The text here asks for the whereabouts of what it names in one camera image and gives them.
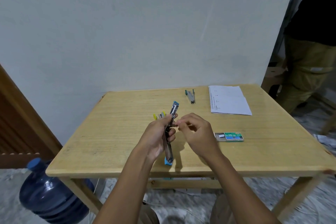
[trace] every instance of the plastic water bottle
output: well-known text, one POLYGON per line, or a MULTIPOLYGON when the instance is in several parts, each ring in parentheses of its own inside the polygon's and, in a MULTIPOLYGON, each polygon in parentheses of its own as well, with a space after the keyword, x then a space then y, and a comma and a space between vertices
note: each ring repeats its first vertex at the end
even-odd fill
MULTIPOLYGON (((52 224, 76 224, 88 214, 89 209, 57 177, 45 174, 49 162, 40 158, 30 161, 31 174, 24 181, 19 194, 21 204, 52 224)), ((86 185, 94 191, 89 179, 86 185)))

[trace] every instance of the wooden door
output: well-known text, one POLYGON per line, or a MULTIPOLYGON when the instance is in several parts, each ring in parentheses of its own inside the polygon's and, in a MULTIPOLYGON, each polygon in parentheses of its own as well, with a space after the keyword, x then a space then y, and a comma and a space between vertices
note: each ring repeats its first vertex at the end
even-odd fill
POLYGON ((62 145, 0 65, 0 168, 52 159, 62 145))

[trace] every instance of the paper sheet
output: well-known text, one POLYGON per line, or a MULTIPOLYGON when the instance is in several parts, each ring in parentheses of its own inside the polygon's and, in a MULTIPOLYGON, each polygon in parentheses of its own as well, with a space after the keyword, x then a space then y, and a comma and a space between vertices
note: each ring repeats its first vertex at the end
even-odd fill
POLYGON ((209 86, 212 113, 252 115, 239 86, 209 86))

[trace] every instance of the hand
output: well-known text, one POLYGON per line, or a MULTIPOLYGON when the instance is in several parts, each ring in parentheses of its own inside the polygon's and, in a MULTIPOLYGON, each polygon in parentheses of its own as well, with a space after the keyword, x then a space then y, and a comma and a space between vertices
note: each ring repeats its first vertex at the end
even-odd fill
POLYGON ((210 123, 202 117, 189 113, 178 120, 176 125, 182 131, 191 149, 200 157, 206 160, 213 154, 221 154, 210 123))
MULTIPOLYGON (((138 145, 148 150, 148 157, 154 161, 163 152, 163 140, 162 136, 165 131, 166 125, 171 121, 171 114, 167 114, 162 119, 157 119, 148 124, 145 132, 141 136, 138 145)), ((172 142, 175 140, 175 129, 169 130, 169 137, 167 140, 172 142)))

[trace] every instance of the left hand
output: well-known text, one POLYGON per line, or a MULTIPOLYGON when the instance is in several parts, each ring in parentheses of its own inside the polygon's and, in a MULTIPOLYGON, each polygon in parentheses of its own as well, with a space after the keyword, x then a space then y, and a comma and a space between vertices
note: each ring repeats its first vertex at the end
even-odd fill
MULTIPOLYGON (((165 131, 166 125, 168 125, 171 121, 171 114, 167 114, 162 119, 157 119, 148 124, 145 132, 141 136, 138 146, 144 147, 148 150, 148 157, 154 161, 158 158, 158 156, 163 152, 163 140, 162 136, 165 131)), ((167 140, 172 142, 175 140, 175 132, 174 128, 169 130, 169 137, 167 140)))

